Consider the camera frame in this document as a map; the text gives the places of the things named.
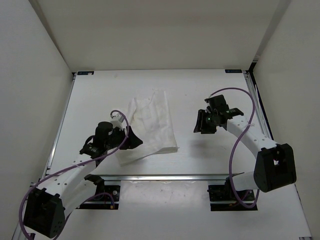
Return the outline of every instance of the white table surface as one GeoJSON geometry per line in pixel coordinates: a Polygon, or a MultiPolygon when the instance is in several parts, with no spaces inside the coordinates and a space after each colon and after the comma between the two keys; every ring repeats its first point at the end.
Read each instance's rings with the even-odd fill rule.
{"type": "MultiPolygon", "coordinates": [[[[150,97],[164,89],[170,105],[177,153],[154,155],[121,167],[108,157],[98,174],[225,174],[235,137],[224,129],[211,135],[193,133],[198,109],[218,89],[248,89],[241,73],[224,70],[95,71],[77,76],[58,140],[51,173],[67,167],[98,122],[111,110],[126,110],[133,97],[150,97]]],[[[251,101],[242,92],[223,92],[230,108],[245,115],[251,101]]],[[[259,127],[258,120],[253,120],[259,127]]],[[[254,169],[255,160],[240,144],[233,171],[254,169]]],[[[294,185],[261,193],[258,211],[211,212],[207,181],[122,181],[119,210],[75,210],[60,240],[298,240],[310,236],[294,185]]],[[[36,240],[47,239],[40,234],[36,240]]]]}

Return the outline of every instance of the cable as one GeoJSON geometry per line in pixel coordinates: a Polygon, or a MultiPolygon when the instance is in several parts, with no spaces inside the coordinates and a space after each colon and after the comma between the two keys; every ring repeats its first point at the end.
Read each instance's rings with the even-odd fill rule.
{"type": "MultiPolygon", "coordinates": [[[[99,157],[96,157],[94,159],[90,159],[88,161],[84,161],[81,163],[81,165],[86,165],[86,164],[89,164],[89,163],[92,163],[94,161],[97,161],[97,160],[103,160],[104,158],[114,154],[116,151],[118,151],[122,146],[123,144],[126,142],[128,136],[129,136],[129,122],[128,122],[128,119],[126,118],[126,116],[120,112],[119,110],[113,110],[110,114],[112,115],[113,113],[119,113],[125,120],[125,123],[126,123],[126,134],[125,134],[125,137],[123,139],[123,141],[120,143],[120,145],[115,148],[113,151],[111,151],[110,153],[107,153],[103,156],[99,156],[99,157]]],[[[72,165],[72,166],[69,166],[69,167],[66,167],[62,170],[59,170],[51,175],[48,175],[46,176],[45,178],[41,179],[40,181],[38,181],[35,185],[33,185],[32,187],[30,187],[30,189],[26,192],[26,194],[24,195],[24,197],[22,198],[22,201],[21,201],[21,204],[20,204],[20,207],[19,207],[19,225],[20,225],[20,228],[21,228],[21,231],[22,233],[24,234],[24,236],[28,239],[28,240],[33,240],[30,235],[27,233],[27,230],[25,228],[25,225],[24,225],[24,221],[23,221],[23,210],[24,210],[24,204],[25,204],[25,201],[27,200],[27,197],[29,196],[29,194],[38,186],[40,185],[41,183],[45,182],[46,180],[54,177],[54,176],[57,176],[59,174],[62,174],[64,172],[67,172],[71,169],[74,169],[74,168],[77,168],[78,165],[72,165]]]]}
{"type": "MultiPolygon", "coordinates": [[[[107,192],[101,192],[101,193],[98,193],[98,194],[96,194],[96,195],[94,195],[94,196],[91,196],[91,197],[89,197],[87,200],[85,200],[85,201],[83,202],[83,204],[86,203],[86,202],[88,202],[88,201],[90,201],[90,200],[92,200],[92,199],[95,199],[95,198],[98,197],[98,196],[103,196],[103,195],[108,195],[108,196],[110,197],[110,200],[111,200],[111,204],[112,204],[112,206],[113,206],[113,209],[115,209],[115,206],[116,206],[116,205],[115,205],[115,200],[114,200],[114,198],[112,197],[112,195],[109,194],[109,193],[107,193],[107,192]]],[[[62,229],[61,229],[60,232],[55,236],[55,238],[54,238],[53,240],[57,240],[57,239],[59,238],[59,236],[60,236],[60,234],[62,233],[62,231],[64,230],[64,228],[65,228],[65,226],[66,226],[66,224],[67,224],[67,221],[68,221],[68,219],[69,219],[69,217],[70,217],[71,214],[72,214],[72,212],[65,218],[64,225],[63,225],[62,229]]]]}
{"type": "Polygon", "coordinates": [[[255,101],[254,101],[254,98],[252,97],[252,95],[242,89],[242,88],[238,88],[238,87],[226,87],[226,88],[222,88],[218,91],[215,91],[214,93],[212,93],[209,97],[211,97],[212,95],[216,94],[216,93],[219,93],[221,91],[224,91],[224,90],[239,90],[239,91],[242,91],[244,93],[246,93],[251,101],[252,101],[252,112],[251,112],[251,116],[249,118],[249,121],[248,121],[248,125],[247,127],[244,129],[244,131],[240,134],[240,136],[237,138],[237,140],[235,141],[233,147],[232,147],[232,150],[231,150],[231,154],[230,154],[230,158],[229,158],[229,179],[230,179],[230,185],[231,185],[231,188],[232,188],[232,191],[233,191],[233,194],[235,196],[235,198],[237,199],[238,203],[241,204],[242,206],[244,206],[245,208],[247,209],[252,209],[254,208],[256,205],[257,205],[257,201],[258,201],[258,197],[259,197],[259,193],[260,193],[260,190],[258,189],[257,192],[256,192],[256,196],[255,196],[255,199],[253,201],[252,204],[248,205],[248,204],[245,204],[244,201],[239,197],[237,191],[236,191],[236,188],[235,188],[235,184],[234,184],[234,180],[233,180],[233,176],[232,176],[232,161],[233,161],[233,158],[234,158],[234,154],[235,154],[235,151],[236,151],[236,148],[240,142],[240,140],[242,139],[242,137],[246,134],[246,132],[249,130],[250,128],[250,124],[252,122],[252,119],[254,118],[254,115],[255,115],[255,111],[256,111],[256,105],[255,105],[255,101]]]}

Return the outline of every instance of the white towel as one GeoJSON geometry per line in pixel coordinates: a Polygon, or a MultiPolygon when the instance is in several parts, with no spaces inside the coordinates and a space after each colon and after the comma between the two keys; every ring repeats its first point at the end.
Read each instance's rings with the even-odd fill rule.
{"type": "Polygon", "coordinates": [[[143,144],[135,149],[117,151],[115,155],[121,165],[153,154],[178,151],[165,91],[155,91],[151,99],[139,100],[135,97],[129,103],[126,117],[143,144]]]}

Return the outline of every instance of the purple cable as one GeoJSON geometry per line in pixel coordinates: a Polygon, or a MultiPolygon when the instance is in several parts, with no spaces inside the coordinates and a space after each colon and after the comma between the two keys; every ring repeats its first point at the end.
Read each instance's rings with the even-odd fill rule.
{"type": "MultiPolygon", "coordinates": [[[[86,203],[86,202],[88,202],[88,201],[90,201],[90,200],[92,200],[92,199],[94,199],[94,198],[96,198],[96,197],[98,197],[98,196],[101,196],[101,195],[108,195],[108,196],[110,197],[110,199],[111,199],[111,203],[112,203],[113,208],[115,208],[115,200],[114,200],[114,198],[112,197],[112,195],[109,194],[109,193],[107,193],[107,192],[101,192],[101,193],[98,193],[98,194],[96,194],[96,195],[94,195],[94,196],[91,196],[91,197],[89,197],[87,200],[85,200],[85,201],[83,202],[83,204],[86,203]]],[[[57,236],[55,236],[55,238],[54,238],[53,240],[57,240],[57,239],[59,238],[60,234],[62,233],[62,231],[64,230],[64,228],[65,228],[65,226],[66,226],[66,224],[67,224],[67,221],[68,221],[70,215],[71,215],[71,213],[65,218],[64,225],[63,225],[62,229],[61,229],[60,232],[57,234],[57,236]]]]}
{"type": "MultiPolygon", "coordinates": [[[[118,151],[118,150],[122,147],[122,145],[123,145],[123,144],[125,143],[125,141],[127,140],[128,136],[129,136],[129,122],[128,122],[128,119],[127,119],[126,116],[125,116],[122,112],[120,112],[119,110],[113,110],[113,111],[110,113],[110,115],[112,115],[113,113],[119,113],[119,114],[124,118],[124,120],[125,120],[125,124],[126,124],[127,128],[126,128],[126,135],[125,135],[123,141],[120,143],[120,145],[119,145],[116,149],[114,149],[114,150],[111,151],[110,153],[107,153],[106,155],[103,155],[103,156],[96,157],[96,158],[94,158],[94,159],[90,159],[90,160],[88,160],[88,161],[84,161],[84,162],[81,163],[81,165],[86,165],[86,164],[92,163],[92,162],[94,162],[94,161],[104,159],[104,158],[106,158],[106,157],[114,154],[116,151],[118,151]]],[[[20,225],[20,228],[21,228],[22,233],[24,234],[24,236],[25,236],[28,240],[33,240],[33,239],[32,239],[31,236],[27,233],[27,230],[26,230],[26,228],[25,228],[25,226],[24,226],[24,221],[23,221],[23,210],[24,210],[24,204],[25,204],[25,201],[27,200],[27,197],[28,197],[29,194],[30,194],[38,185],[40,185],[41,183],[45,182],[46,180],[48,180],[48,179],[50,179],[50,178],[52,178],[52,177],[54,177],[54,176],[57,176],[57,175],[59,175],[59,174],[62,174],[62,173],[66,172],[66,171],[69,171],[69,170],[71,170],[71,169],[74,169],[74,168],[76,168],[77,166],[78,166],[78,165],[72,165],[72,166],[66,167],[66,168],[64,168],[64,169],[61,169],[61,170],[59,170],[59,171],[57,171],[57,172],[55,172],[55,173],[53,173],[53,174],[51,174],[51,175],[46,176],[45,178],[43,178],[43,179],[41,179],[40,181],[38,181],[35,185],[33,185],[32,187],[30,187],[30,189],[26,192],[26,194],[25,194],[24,197],[22,198],[22,201],[21,201],[21,204],[20,204],[20,207],[19,207],[19,225],[20,225]]]]}
{"type": "Polygon", "coordinates": [[[237,199],[237,201],[239,202],[239,204],[241,204],[242,206],[244,206],[244,207],[247,208],[247,209],[252,209],[252,208],[254,208],[254,207],[256,206],[256,204],[257,204],[260,190],[258,189],[258,190],[256,191],[256,196],[255,196],[255,199],[254,199],[254,201],[253,201],[252,204],[247,205],[247,204],[244,203],[244,201],[239,197],[239,195],[238,195],[238,193],[237,193],[237,191],[236,191],[236,188],[235,188],[235,184],[234,184],[234,180],[233,180],[233,176],[232,176],[232,161],[233,161],[234,154],[235,154],[236,148],[237,148],[240,140],[242,139],[242,137],[246,134],[246,132],[247,132],[247,131],[249,130],[249,128],[250,128],[250,124],[251,124],[252,119],[254,118],[254,115],[255,115],[256,105],[255,105],[255,101],[254,101],[254,98],[252,97],[252,95],[251,95],[248,91],[246,91],[246,90],[244,90],[244,89],[242,89],[242,88],[238,88],[238,87],[226,87],[226,88],[222,88],[222,89],[220,89],[220,90],[215,91],[214,93],[212,93],[212,94],[210,95],[210,97],[211,97],[212,95],[214,95],[214,94],[216,94],[216,93],[219,93],[219,92],[221,92],[221,91],[224,91],[224,90],[239,90],[239,91],[242,91],[242,92],[246,93],[247,95],[249,95],[249,97],[250,97],[250,99],[251,99],[251,101],[252,101],[252,112],[251,112],[251,116],[250,116],[249,121],[248,121],[248,126],[244,129],[244,131],[240,134],[240,136],[239,136],[239,137],[237,138],[237,140],[235,141],[235,143],[234,143],[234,145],[233,145],[233,148],[232,148],[232,150],[231,150],[230,158],[229,158],[229,179],[230,179],[230,185],[231,185],[233,194],[234,194],[235,198],[237,199]]]}

